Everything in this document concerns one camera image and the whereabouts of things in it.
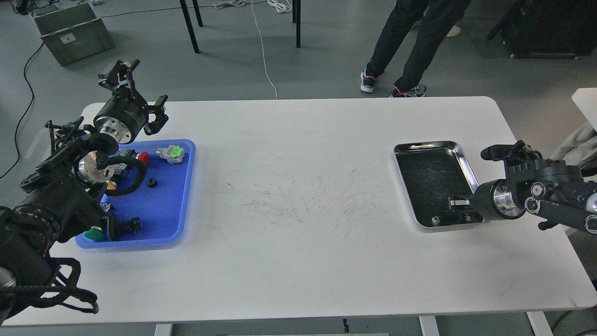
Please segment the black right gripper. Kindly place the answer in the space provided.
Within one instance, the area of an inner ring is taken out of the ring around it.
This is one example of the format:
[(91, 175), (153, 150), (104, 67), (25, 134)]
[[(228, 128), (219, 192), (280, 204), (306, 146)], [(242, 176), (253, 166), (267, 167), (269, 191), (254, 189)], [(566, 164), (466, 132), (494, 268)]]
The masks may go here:
[(471, 199), (449, 198), (450, 209), (468, 209), (472, 206), (486, 221), (503, 220), (499, 209), (495, 206), (494, 192), (503, 180), (482, 183), (477, 187)]

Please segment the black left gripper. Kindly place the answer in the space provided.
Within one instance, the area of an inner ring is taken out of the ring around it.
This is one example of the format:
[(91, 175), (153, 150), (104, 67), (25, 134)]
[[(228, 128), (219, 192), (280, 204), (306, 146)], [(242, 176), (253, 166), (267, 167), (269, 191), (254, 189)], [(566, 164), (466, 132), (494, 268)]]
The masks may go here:
[[(133, 142), (142, 128), (146, 135), (157, 134), (169, 119), (165, 109), (167, 94), (158, 97), (153, 105), (145, 104), (142, 109), (133, 102), (138, 91), (132, 73), (139, 64), (139, 59), (117, 60), (98, 74), (98, 85), (110, 90), (113, 96), (94, 117), (93, 126), (100, 133), (111, 135), (117, 143)], [(154, 121), (149, 121), (149, 115), (155, 116)]]

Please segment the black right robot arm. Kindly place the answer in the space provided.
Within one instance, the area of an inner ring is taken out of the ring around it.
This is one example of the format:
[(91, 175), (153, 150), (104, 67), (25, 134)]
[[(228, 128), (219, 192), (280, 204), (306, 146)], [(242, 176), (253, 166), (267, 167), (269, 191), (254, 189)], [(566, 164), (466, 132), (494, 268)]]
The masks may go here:
[(501, 161), (505, 178), (479, 185), (469, 195), (449, 196), (456, 212), (476, 212), (490, 221), (514, 220), (525, 213), (541, 217), (541, 231), (561, 224), (596, 234), (596, 183), (587, 182), (578, 166), (544, 159), (519, 140), (482, 150), (482, 159)]

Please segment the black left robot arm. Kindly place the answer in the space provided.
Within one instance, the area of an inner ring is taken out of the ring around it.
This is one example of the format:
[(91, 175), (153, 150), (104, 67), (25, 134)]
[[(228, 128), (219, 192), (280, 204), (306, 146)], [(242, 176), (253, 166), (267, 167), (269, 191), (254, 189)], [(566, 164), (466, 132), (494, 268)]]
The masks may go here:
[(94, 228), (120, 227), (100, 205), (102, 196), (133, 193), (146, 177), (145, 162), (117, 155), (121, 143), (140, 131), (156, 134), (168, 121), (167, 95), (150, 105), (136, 90), (132, 73), (139, 64), (118, 60), (98, 75), (111, 97), (92, 124), (83, 124), (83, 117), (46, 123), (51, 155), (21, 181), (26, 199), (1, 208), (2, 321), (29, 307), (98, 312), (96, 294), (77, 287), (80, 262), (53, 258), (50, 249)]

